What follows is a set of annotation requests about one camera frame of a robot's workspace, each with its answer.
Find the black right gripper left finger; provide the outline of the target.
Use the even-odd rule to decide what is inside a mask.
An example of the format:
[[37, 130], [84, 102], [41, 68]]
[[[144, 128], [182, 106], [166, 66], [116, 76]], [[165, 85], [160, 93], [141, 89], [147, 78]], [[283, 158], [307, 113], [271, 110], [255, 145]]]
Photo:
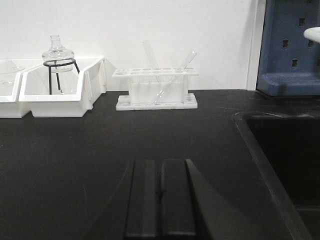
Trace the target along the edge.
[[153, 160], [134, 162], [124, 236], [157, 238], [159, 195], [158, 174]]

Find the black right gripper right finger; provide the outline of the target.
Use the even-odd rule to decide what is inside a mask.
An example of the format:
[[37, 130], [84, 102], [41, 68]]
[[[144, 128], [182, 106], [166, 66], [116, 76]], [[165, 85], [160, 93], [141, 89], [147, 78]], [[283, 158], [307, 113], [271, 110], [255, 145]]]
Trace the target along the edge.
[[200, 214], [185, 160], [166, 159], [161, 167], [161, 233], [164, 240], [211, 240]]

